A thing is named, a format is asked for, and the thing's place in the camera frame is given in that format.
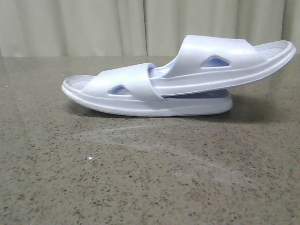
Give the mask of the beige background curtain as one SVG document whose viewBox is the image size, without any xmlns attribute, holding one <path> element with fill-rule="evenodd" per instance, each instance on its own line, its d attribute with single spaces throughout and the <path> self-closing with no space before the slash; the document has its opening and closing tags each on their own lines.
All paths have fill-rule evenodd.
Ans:
<svg viewBox="0 0 300 225">
<path fill-rule="evenodd" d="M 300 45 L 297 0 L 3 0 L 4 57 L 172 56 L 187 35 Z"/>
</svg>

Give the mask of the light blue slipper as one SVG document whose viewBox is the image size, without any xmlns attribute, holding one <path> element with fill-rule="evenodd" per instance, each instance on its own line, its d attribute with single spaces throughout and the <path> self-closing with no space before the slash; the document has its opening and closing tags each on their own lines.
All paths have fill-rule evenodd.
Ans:
<svg viewBox="0 0 300 225">
<path fill-rule="evenodd" d="M 107 70 L 97 76 L 75 75 L 64 80 L 63 92 L 92 110 L 141 117 L 220 114 L 233 102 L 227 90 L 186 97 L 162 97 L 152 85 L 151 63 Z"/>
<path fill-rule="evenodd" d="M 219 90 L 263 79 L 289 62 L 296 52 L 289 41 L 252 46 L 244 39 L 187 35 L 178 55 L 149 69 L 161 96 Z"/>
</svg>

